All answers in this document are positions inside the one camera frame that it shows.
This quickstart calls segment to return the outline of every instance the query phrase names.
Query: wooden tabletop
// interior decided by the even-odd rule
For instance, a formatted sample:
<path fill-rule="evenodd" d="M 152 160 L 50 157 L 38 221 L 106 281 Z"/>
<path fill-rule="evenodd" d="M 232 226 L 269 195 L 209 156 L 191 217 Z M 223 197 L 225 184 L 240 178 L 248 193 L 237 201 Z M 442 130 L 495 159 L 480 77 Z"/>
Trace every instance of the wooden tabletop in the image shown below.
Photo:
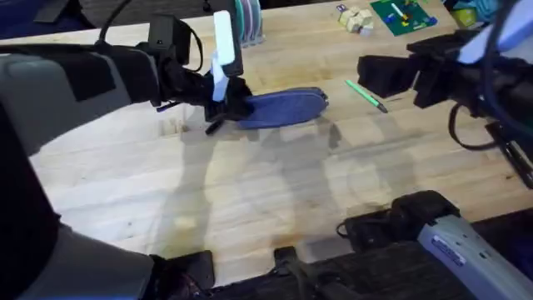
<path fill-rule="evenodd" d="M 210 249 L 223 284 L 267 272 L 280 246 L 297 245 L 307 260 L 346 251 L 334 238 L 339 222 L 386 208 L 406 193 L 436 190 L 471 221 L 530 208 L 531 192 L 497 150 L 468 152 L 448 136 L 451 102 L 420 110 L 406 92 L 382 100 L 389 110 L 383 114 L 344 83 L 357 80 L 362 55 L 404 57 L 407 43 L 453 32 L 440 2 L 421 2 L 437 17 L 436 26 L 400 37 L 381 21 L 370 37 L 347 33 L 336 22 L 337 4 L 265 11 L 266 41 L 243 50 L 244 78 L 255 94 L 322 88 L 330 101 L 322 117 L 249 132 L 230 124 L 206 137 L 200 108 L 125 107 L 32 157 L 62 220 L 143 253 L 172 257 Z M 370 7 L 363 0 L 345 4 Z M 186 21 L 212 53 L 212 17 Z M 115 27 L 107 39 L 136 45 L 147 32 L 147 24 Z M 93 43 L 97 34 L 9 42 Z M 195 48 L 192 57 L 197 63 Z M 486 142 L 483 123 L 462 113 L 459 135 Z"/>

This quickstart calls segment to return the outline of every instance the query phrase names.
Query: label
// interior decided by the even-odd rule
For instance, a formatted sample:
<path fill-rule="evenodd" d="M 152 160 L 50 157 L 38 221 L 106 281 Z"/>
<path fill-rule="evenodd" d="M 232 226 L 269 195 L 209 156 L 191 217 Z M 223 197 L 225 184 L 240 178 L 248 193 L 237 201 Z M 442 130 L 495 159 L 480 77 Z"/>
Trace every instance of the label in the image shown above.
<path fill-rule="evenodd" d="M 448 243 L 439 236 L 433 236 L 433 238 L 431 239 L 431 243 L 433 244 L 433 246 L 441 250 L 457 266 L 462 267 L 465 265 L 465 258 L 462 257 L 457 251 L 450 248 Z"/>

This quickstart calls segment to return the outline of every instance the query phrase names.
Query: cable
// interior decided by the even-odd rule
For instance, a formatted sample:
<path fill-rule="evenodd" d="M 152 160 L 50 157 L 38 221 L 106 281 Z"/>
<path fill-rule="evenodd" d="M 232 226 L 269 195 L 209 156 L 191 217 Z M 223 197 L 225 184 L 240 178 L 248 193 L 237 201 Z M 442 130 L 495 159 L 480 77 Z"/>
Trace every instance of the cable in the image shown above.
<path fill-rule="evenodd" d="M 193 72 L 198 72 L 203 67 L 203 47 L 202 47 L 202 40 L 198 37 L 197 33 L 192 30 L 192 28 L 189 26 L 189 29 L 191 29 L 191 33 L 194 36 L 194 39 L 197 41 L 198 51 L 200 52 L 200 66 L 196 70 L 192 70 Z"/>
<path fill-rule="evenodd" d="M 111 16 L 109 16 L 106 20 L 106 22 L 103 24 L 102 29 L 100 29 L 100 35 L 97 40 L 97 44 L 105 44 L 106 43 L 106 34 L 107 30 L 115 20 L 115 18 L 118 16 L 118 14 L 128 5 L 132 0 L 123 0 L 117 8 L 111 13 Z"/>
<path fill-rule="evenodd" d="M 456 133 L 456 119 L 457 119 L 457 113 L 459 112 L 459 108 L 461 108 L 461 104 L 457 103 L 454 107 L 450 110 L 450 117 L 448 118 L 448 132 L 450 133 L 450 137 L 456 141 L 461 147 L 463 147 L 466 150 L 470 151 L 485 151 L 492 149 L 497 146 L 496 142 L 489 142 L 482 145 L 466 145 L 459 138 L 457 137 Z"/>
<path fill-rule="evenodd" d="M 487 40 L 485 56 L 483 57 L 482 69 L 481 69 L 481 85 L 483 96 L 489 106 L 495 114 L 495 117 L 500 120 L 504 125 L 509 126 L 511 129 L 526 135 L 529 138 L 533 138 L 533 130 L 527 127 L 521 122 L 516 121 L 506 110 L 498 103 L 497 96 L 492 87 L 493 74 L 492 68 L 494 67 L 494 56 L 498 51 L 498 39 L 500 38 L 503 27 L 506 23 L 506 19 L 511 13 L 512 8 L 515 6 L 516 0 L 502 1 L 502 7 L 496 14 L 496 21 L 491 30 L 491 34 Z"/>
<path fill-rule="evenodd" d="M 336 234 L 341 238 L 348 238 L 348 235 L 341 232 L 341 227 L 344 226 L 344 229 L 346 230 L 346 224 L 344 222 L 340 223 L 336 226 L 335 232 Z"/>

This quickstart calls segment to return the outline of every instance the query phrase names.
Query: folded blue cloth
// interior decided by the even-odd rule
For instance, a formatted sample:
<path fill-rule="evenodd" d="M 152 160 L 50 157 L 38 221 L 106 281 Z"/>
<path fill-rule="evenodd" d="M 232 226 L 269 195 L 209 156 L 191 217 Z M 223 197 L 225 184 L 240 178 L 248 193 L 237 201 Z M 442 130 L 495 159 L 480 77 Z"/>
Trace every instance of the folded blue cloth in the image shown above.
<path fill-rule="evenodd" d="M 293 88 L 246 99 L 254 113 L 238 122 L 243 129 L 278 128 L 307 122 L 327 107 L 327 95 L 318 87 Z"/>

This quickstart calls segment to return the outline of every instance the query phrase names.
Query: green pen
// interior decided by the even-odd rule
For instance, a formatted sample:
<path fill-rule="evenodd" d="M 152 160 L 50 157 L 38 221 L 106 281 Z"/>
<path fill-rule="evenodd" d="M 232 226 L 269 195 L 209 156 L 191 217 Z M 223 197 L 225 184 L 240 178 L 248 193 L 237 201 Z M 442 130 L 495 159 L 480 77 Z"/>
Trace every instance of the green pen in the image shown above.
<path fill-rule="evenodd" d="M 371 95 L 366 93 L 360 86 L 353 83 L 351 80 L 346 80 L 346 84 L 350 86 L 350 88 L 353 88 L 358 92 L 361 96 L 363 96 L 370 104 L 377 107 L 377 109 L 381 110 L 382 113 L 388 113 L 385 106 L 381 104 L 379 101 L 375 100 Z"/>

